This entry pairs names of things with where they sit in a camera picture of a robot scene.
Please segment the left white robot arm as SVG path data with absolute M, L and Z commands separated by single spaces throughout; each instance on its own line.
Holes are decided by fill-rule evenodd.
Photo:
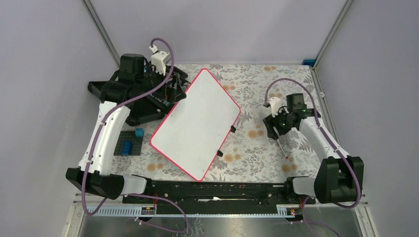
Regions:
M 160 120 L 186 98 L 188 76 L 169 61 L 164 51 L 150 60 L 127 53 L 109 80 L 88 83 L 89 92 L 100 101 L 99 114 L 82 160 L 66 172 L 66 179 L 79 190 L 108 199 L 134 193 L 142 203 L 153 198 L 146 178 L 112 174 L 111 163 L 124 125 Z

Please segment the pink-framed whiteboard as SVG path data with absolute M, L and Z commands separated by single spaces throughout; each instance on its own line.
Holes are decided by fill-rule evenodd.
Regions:
M 241 108 L 221 83 L 202 68 L 150 138 L 150 146 L 195 181 L 202 181 Z

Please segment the red whiteboard marker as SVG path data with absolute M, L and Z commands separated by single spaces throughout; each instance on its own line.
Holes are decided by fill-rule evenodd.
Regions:
M 281 142 L 280 142 L 280 135 L 279 135 L 278 130 L 277 130 L 276 128 L 274 128 L 274 131 L 275 131 L 275 134 L 278 136 L 278 138 L 276 139 L 276 141 L 277 141 L 277 143 L 278 143 L 278 146 L 280 147 L 280 150 L 282 151 L 282 153 L 283 153 L 283 155 L 284 155 L 285 159 L 289 159 L 289 156 L 288 156 L 288 155 L 287 155 L 287 153 L 285 152 L 285 150 L 284 150 L 284 148 L 283 148 L 283 146 L 282 146 L 282 144 L 281 144 Z

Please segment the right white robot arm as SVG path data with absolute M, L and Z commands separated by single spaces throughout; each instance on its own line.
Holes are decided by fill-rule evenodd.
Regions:
M 358 203 L 362 195 L 364 162 L 337 143 L 324 127 L 317 110 L 307 107 L 303 94 L 288 95 L 286 106 L 278 97 L 269 98 L 264 105 L 271 110 L 263 120 L 268 138 L 278 140 L 295 128 L 308 140 L 321 162 L 315 177 L 288 178 L 284 199 L 296 203 L 303 196 L 311 196 L 320 203 Z

